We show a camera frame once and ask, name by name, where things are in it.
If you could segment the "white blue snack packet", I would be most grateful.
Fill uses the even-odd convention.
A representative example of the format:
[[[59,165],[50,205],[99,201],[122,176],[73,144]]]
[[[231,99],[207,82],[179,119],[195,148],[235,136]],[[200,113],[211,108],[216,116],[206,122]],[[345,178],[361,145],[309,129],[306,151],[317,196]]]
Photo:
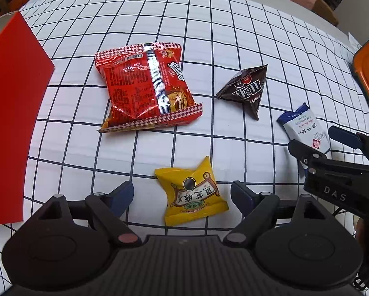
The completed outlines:
[[[290,140],[298,140],[323,154],[330,149],[327,132],[306,103],[295,111],[285,111],[277,122],[283,126]]]

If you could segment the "yellow sesame snack packet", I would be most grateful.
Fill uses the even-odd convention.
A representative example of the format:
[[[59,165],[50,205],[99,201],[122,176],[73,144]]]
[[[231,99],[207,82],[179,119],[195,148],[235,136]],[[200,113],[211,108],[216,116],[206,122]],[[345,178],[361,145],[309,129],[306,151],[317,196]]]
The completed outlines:
[[[208,156],[194,170],[159,168],[155,176],[168,200],[164,215],[166,226],[179,226],[229,210]]]

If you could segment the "brown M&M packet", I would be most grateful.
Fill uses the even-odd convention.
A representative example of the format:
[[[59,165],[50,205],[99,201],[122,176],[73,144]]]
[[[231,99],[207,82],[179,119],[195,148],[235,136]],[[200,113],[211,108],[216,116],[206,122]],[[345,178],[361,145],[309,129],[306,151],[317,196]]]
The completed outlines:
[[[216,97],[245,104],[249,108],[252,118],[259,120],[258,111],[266,83],[267,67],[266,64],[238,71],[218,91]]]

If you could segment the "red checkered snack bag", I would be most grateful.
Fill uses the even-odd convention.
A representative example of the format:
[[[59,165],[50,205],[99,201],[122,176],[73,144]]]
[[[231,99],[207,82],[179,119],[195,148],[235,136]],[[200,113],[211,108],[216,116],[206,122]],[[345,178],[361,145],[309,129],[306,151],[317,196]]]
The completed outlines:
[[[172,42],[126,45],[95,54],[105,81],[110,112],[101,133],[189,124],[203,113],[186,84],[179,60],[182,46]]]

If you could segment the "white grid tablecloth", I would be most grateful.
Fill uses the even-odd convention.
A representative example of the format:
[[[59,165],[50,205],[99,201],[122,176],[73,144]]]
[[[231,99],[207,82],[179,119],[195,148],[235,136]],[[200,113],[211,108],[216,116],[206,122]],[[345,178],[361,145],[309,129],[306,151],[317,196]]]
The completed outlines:
[[[195,167],[205,156],[225,199],[233,180],[281,199],[303,193],[278,116],[306,103],[321,126],[369,132],[369,105],[349,72],[350,49],[324,31],[251,0],[44,0],[23,14],[57,72],[42,103],[28,155],[26,216],[47,196],[76,200],[131,180],[122,220],[144,241],[125,254],[99,295],[285,295],[223,237],[242,219],[227,212],[166,226],[166,195],[154,170]],[[107,90],[92,53],[141,41],[183,46],[180,66],[203,115],[188,126],[100,134]],[[259,120],[241,102],[216,97],[236,73],[267,67]]]

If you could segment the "red cardboard box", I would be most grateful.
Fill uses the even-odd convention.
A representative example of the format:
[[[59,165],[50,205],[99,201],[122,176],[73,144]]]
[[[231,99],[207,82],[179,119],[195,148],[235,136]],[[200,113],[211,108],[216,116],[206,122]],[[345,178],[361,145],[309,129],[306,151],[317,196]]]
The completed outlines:
[[[26,166],[54,65],[21,12],[0,17],[0,224],[23,220]]]

